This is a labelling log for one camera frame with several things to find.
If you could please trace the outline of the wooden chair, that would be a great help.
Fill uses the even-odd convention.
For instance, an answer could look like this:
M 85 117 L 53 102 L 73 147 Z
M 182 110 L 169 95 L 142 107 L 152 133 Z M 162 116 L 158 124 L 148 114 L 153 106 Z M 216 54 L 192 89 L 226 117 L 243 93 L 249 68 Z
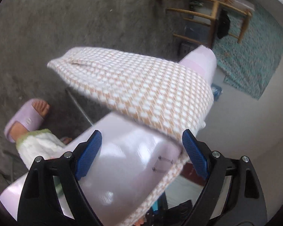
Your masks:
M 231 33 L 226 33 L 227 35 L 236 38 L 238 43 L 242 42 L 242 39 L 244 37 L 244 34 L 246 33 L 249 22 L 252 18 L 252 13 L 255 11 L 255 6 L 246 0 L 194 0 L 196 2 L 210 2 L 212 3 L 212 9 L 211 13 L 209 15 L 190 11 L 190 10 L 184 10 L 184 9 L 176 9 L 176 8 L 167 8 L 167 11 L 173 11 L 178 12 L 182 14 L 192 15 L 199 18 L 204 18 L 206 20 L 209 20 L 210 23 L 205 23 L 202 21 L 198 21 L 195 19 L 191 19 L 188 17 L 185 17 L 184 20 L 193 22 L 196 24 L 201 24 L 203 26 L 210 28 L 210 34 L 208 37 L 208 43 L 206 44 L 207 47 L 212 48 L 214 44 L 215 37 L 218 36 L 220 33 L 219 27 L 221 26 L 221 9 L 223 9 L 224 12 L 226 12 L 228 9 L 234 12 L 237 12 L 244 16 L 244 20 L 241 25 L 240 34 L 238 36 L 233 35 Z

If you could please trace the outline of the foot in purple slipper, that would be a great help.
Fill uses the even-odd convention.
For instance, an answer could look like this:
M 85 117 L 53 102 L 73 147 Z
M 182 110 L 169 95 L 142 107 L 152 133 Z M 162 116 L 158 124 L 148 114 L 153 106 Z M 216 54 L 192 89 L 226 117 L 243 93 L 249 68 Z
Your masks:
M 6 139 L 15 143 L 21 135 L 36 131 L 41 127 L 49 108 L 48 102 L 39 98 L 27 101 L 5 126 L 4 136 Z

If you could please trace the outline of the teal floral cloth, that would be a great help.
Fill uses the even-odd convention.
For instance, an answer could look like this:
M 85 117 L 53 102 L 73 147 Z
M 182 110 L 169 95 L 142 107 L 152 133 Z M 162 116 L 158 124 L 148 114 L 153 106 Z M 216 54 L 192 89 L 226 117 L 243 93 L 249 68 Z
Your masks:
M 213 52 L 225 74 L 224 82 L 259 99 L 280 64 L 283 27 L 260 4 L 255 4 L 242 42 L 225 36 L 215 41 Z

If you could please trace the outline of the white fuzzy pant leg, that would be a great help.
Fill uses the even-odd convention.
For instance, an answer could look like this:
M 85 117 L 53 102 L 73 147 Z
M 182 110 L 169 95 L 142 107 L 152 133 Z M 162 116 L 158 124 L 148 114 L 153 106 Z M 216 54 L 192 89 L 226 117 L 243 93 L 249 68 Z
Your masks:
M 49 129 L 28 132 L 16 141 L 16 149 L 27 169 L 30 169 L 37 156 L 51 159 L 65 146 Z

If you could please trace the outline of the black garment on chair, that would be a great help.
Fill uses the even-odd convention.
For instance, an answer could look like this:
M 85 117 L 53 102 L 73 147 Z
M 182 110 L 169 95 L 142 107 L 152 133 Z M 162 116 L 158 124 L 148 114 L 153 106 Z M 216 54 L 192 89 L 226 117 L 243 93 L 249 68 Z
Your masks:
M 217 38 L 222 39 L 228 35 L 231 21 L 226 10 L 221 10 L 217 27 Z

